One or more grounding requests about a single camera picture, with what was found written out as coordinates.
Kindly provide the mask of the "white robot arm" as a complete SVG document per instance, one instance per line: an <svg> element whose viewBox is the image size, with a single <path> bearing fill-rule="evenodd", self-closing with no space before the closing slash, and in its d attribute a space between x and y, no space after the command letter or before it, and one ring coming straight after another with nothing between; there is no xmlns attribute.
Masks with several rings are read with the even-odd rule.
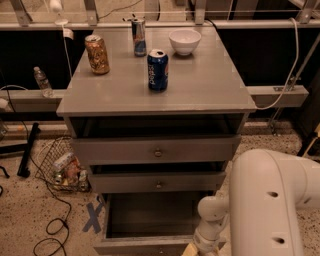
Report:
<svg viewBox="0 0 320 256"><path fill-rule="evenodd" d="M229 196L207 196L193 243L209 253L230 226L232 256L303 256L296 210L320 207L320 164L281 152L242 153L229 176Z"/></svg>

